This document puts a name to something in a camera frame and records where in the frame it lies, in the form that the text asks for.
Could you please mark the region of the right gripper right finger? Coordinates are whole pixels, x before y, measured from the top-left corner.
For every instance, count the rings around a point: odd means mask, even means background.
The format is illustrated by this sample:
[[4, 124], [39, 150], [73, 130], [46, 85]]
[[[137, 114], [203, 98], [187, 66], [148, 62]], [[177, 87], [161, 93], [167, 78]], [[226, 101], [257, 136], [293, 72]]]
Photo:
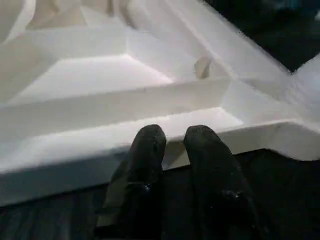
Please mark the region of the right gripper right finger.
[[203, 240], [271, 240], [273, 227], [238, 160], [206, 125], [187, 128], [183, 144], [191, 166]]

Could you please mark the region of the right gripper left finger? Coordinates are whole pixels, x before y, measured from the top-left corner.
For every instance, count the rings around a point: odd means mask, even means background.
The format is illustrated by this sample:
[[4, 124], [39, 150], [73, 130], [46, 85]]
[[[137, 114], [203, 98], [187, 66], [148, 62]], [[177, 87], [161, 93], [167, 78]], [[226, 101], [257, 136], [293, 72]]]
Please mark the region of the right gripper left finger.
[[103, 206], [96, 213], [94, 239], [160, 239], [166, 144], [165, 133], [157, 124], [138, 131], [113, 173]]

